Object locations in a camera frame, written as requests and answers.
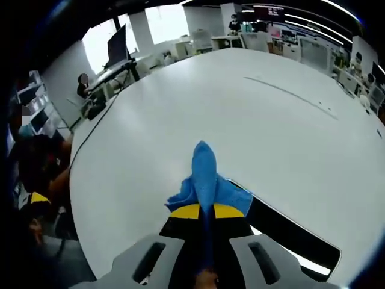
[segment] bright window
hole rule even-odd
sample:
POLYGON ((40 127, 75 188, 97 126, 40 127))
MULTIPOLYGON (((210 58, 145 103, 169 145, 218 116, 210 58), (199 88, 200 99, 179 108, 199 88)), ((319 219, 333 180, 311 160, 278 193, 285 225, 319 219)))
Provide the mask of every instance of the bright window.
POLYGON ((135 51, 139 51, 137 41, 135 40, 134 32, 131 27, 130 17, 127 14, 124 14, 120 15, 118 20, 121 27, 126 25, 126 43, 128 52, 131 54, 135 51))
POLYGON ((115 34, 116 28, 112 19, 87 31, 82 42, 88 62, 95 73, 104 70, 108 62, 108 40, 115 34))
POLYGON ((145 12, 154 44, 189 35, 183 6, 151 7, 145 9, 145 12))

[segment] blue microfiber towel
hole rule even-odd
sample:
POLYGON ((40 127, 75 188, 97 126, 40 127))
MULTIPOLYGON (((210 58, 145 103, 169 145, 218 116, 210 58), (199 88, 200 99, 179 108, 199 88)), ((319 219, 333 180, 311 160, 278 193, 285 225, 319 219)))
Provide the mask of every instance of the blue microfiber towel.
POLYGON ((204 141, 194 149, 191 167, 192 175, 182 182, 180 193, 170 197, 165 204, 171 212, 199 203, 205 214, 208 214, 210 207, 219 203, 232 206, 247 215, 253 195, 217 174, 214 152, 204 141))

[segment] yellow stripe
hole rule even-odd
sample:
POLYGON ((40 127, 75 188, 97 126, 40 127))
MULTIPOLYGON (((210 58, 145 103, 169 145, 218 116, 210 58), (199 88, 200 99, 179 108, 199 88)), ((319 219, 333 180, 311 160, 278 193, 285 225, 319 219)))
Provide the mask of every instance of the yellow stripe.
POLYGON ((49 202, 50 203, 50 201, 46 197, 44 197, 41 194, 38 194, 36 192, 32 193, 31 204, 33 204, 34 202, 49 202))
POLYGON ((227 205, 215 203, 214 211, 216 219, 244 217, 242 212, 240 212, 234 207, 227 205))
POLYGON ((181 219, 198 219, 199 216, 199 204, 192 204, 173 211, 170 217, 181 219))

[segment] black cable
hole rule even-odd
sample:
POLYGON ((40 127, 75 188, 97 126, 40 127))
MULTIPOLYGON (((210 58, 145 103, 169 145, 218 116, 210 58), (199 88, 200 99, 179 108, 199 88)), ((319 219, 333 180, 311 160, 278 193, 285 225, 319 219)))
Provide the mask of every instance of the black cable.
MULTIPOLYGON (((123 83, 126 82, 127 80, 127 77, 128 75, 130 74, 130 71, 128 70, 127 71, 127 74, 125 76, 125 79, 123 81, 123 83)), ((74 156, 73 156, 73 159, 72 159, 72 162, 70 164, 70 170, 69 170, 69 175, 71 174, 71 168, 72 168, 72 165, 73 163, 75 162, 75 159, 76 159, 76 156, 78 155, 78 152, 80 151, 80 149, 83 147, 83 145, 85 144, 85 142, 90 138, 90 136, 92 135, 92 133, 94 132, 94 130, 96 129, 96 127, 98 126, 98 124, 100 124, 100 122, 102 121, 102 119, 105 117, 105 115, 107 114, 107 112, 109 112, 109 110, 111 109, 111 107, 114 105, 115 101, 118 99, 118 96, 119 94, 122 92, 122 90, 124 89, 124 86, 122 86, 120 88, 120 90, 118 91, 118 93, 116 94, 114 100, 112 101, 112 103, 109 105, 109 107, 106 109, 106 111, 104 112, 104 114, 102 115, 102 117, 96 122, 95 126, 91 129, 90 133, 88 134, 88 136, 83 140, 83 142, 80 144, 78 150, 75 152, 74 156)))

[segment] ceiling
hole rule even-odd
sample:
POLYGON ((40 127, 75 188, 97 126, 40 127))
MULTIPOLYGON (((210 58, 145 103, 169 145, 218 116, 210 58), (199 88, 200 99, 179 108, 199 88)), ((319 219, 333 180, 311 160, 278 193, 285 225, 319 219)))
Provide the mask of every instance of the ceiling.
MULTIPOLYGON (((45 0, 9 1, 9 25, 12 29, 10 53, 17 56, 18 67, 22 70, 44 70, 72 43, 81 39, 87 30, 113 16, 128 13, 135 14, 147 7, 178 4, 181 0, 45 0)), ((361 35, 378 52, 385 61, 385 42, 382 39, 380 20, 383 15, 375 8, 374 0, 348 1, 333 0, 355 14, 363 23, 357 25, 355 20, 337 8, 321 0, 193 0, 185 5, 204 6, 235 2, 246 5, 250 3, 265 3, 284 5, 311 12, 298 10, 295 15, 305 17, 319 23, 325 19, 336 22, 352 32, 361 35)))

